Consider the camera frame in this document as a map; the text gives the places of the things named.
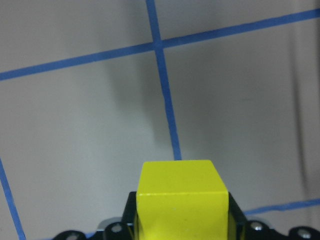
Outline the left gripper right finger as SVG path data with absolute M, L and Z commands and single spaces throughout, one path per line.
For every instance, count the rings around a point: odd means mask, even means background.
M 308 227 L 297 226 L 291 228 L 287 234 L 279 233 L 266 223 L 253 219 L 249 220 L 239 205 L 229 193 L 228 209 L 228 240 L 319 240 L 320 231 Z

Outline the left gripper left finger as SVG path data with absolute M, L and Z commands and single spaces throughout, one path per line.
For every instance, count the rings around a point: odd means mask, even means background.
M 136 191 L 131 191 L 121 217 L 112 217 L 101 221 L 94 233 L 79 230 L 65 230 L 53 240 L 134 240 L 135 221 L 137 220 Z

